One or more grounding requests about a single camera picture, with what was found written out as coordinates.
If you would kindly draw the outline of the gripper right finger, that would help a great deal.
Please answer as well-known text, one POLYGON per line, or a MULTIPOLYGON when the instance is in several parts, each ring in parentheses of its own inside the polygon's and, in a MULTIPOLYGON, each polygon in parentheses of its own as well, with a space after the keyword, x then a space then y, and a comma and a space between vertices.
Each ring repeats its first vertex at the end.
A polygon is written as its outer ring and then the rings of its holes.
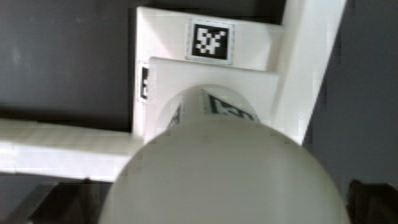
POLYGON ((398 189, 390 184, 354 180, 347 199, 353 224, 398 224, 398 189))

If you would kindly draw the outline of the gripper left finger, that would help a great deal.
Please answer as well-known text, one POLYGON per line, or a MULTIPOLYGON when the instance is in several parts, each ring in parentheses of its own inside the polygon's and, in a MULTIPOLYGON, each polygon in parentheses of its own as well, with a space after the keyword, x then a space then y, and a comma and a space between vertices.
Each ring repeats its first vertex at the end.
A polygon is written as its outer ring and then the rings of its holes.
POLYGON ((43 183, 0 224, 100 224, 111 186, 90 179, 43 183))

